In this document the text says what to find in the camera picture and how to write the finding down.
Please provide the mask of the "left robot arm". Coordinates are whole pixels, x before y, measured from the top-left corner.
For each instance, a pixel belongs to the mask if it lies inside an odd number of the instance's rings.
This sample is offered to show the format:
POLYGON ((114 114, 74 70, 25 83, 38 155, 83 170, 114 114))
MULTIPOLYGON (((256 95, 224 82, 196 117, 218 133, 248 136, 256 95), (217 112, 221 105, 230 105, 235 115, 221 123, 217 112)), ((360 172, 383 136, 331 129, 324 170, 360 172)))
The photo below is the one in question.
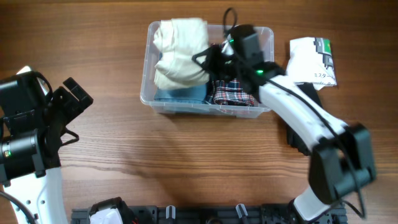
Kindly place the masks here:
POLYGON ((58 151, 79 140, 67 125, 92 104, 73 78, 56 90, 36 71, 1 80, 1 196, 19 223, 67 223, 58 151))

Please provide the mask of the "black garment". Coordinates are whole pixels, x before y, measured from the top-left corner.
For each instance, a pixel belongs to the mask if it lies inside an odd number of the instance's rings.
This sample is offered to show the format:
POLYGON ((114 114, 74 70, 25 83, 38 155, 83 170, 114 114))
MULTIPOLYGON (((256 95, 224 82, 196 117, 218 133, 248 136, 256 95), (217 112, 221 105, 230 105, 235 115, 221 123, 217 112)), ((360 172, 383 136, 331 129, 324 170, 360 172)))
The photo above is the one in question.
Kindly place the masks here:
MULTIPOLYGON (((312 83, 303 83, 297 85, 312 101, 320 108, 323 108, 320 97, 312 83)), ((307 147, 307 142, 313 142, 313 136, 310 134, 310 125, 305 124, 305 120, 300 119, 294 128, 286 124, 287 144, 296 148, 304 156, 310 156, 311 150, 307 147)))

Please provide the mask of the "red plaid shirt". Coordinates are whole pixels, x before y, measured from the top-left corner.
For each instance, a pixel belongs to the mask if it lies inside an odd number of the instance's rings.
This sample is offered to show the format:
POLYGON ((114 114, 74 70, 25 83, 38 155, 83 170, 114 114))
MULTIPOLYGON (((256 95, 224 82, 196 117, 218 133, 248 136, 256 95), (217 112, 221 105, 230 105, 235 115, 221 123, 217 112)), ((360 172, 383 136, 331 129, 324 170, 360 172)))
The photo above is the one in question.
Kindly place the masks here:
POLYGON ((225 82, 210 75, 205 103, 209 105, 254 106, 254 97, 247 94, 237 79, 225 82))

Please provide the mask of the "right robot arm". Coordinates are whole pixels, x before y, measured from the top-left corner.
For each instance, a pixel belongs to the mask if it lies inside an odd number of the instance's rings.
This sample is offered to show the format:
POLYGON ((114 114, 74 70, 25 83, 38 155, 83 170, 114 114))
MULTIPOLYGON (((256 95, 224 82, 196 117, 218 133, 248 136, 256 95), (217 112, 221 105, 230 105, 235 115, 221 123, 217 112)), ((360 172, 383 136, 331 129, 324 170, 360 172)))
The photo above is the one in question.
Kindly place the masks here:
POLYGON ((224 53, 211 45, 192 60, 219 80, 237 79, 245 92, 276 112, 310 152, 308 188, 295 197, 291 209, 299 223, 313 223, 345 196, 376 180, 369 131, 350 126, 327 113, 307 96, 278 64, 264 60, 252 25, 224 30, 224 53))

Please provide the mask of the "cream cloth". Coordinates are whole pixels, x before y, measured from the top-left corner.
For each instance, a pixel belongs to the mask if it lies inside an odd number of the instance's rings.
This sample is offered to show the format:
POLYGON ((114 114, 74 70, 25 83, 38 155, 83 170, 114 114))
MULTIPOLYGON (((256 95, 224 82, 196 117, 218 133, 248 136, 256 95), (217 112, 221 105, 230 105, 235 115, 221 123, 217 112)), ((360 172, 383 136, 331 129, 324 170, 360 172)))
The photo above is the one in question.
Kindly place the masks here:
POLYGON ((192 57, 209 48, 208 24, 200 18, 162 20, 153 44, 162 54, 155 65, 154 84, 177 90, 206 84, 210 75, 192 57))

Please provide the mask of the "white printed t-shirt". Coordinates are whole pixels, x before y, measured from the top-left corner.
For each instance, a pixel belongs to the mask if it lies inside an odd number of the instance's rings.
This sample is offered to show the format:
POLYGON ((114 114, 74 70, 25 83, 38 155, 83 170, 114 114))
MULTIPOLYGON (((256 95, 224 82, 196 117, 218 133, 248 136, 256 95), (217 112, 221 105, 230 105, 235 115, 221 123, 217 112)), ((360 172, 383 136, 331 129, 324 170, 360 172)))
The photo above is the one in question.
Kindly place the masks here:
POLYGON ((291 40, 286 74, 294 83, 312 83, 316 90, 337 86, 330 40, 321 37, 291 40))

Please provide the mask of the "blue denim jeans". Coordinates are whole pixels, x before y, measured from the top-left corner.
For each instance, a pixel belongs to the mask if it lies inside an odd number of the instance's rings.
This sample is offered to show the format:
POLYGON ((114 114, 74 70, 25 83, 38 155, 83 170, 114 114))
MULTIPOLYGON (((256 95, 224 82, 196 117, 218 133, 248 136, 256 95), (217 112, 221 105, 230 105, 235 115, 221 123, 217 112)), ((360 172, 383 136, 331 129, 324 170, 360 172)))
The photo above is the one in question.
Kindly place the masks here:
POLYGON ((156 101, 202 104, 209 74, 192 61, 191 56, 163 53, 155 65, 156 101))

